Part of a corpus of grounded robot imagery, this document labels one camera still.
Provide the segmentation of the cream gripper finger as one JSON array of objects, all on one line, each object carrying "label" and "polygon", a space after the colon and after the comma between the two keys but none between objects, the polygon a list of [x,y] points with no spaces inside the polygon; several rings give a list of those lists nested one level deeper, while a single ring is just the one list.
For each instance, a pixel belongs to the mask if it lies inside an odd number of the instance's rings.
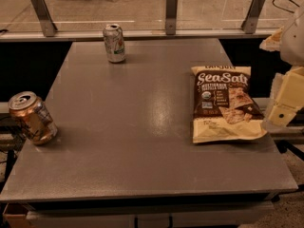
[{"label": "cream gripper finger", "polygon": [[273,79],[265,122],[285,127],[304,107],[304,66],[292,66]]}]

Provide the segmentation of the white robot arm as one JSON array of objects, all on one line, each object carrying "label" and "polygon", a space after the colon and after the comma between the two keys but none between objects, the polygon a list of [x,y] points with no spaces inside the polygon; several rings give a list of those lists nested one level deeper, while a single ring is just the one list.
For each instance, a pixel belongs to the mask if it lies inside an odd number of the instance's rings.
[{"label": "white robot arm", "polygon": [[292,66],[284,75],[275,75],[265,112],[266,122],[284,127],[304,107],[304,4],[259,47],[278,51],[280,59]]}]

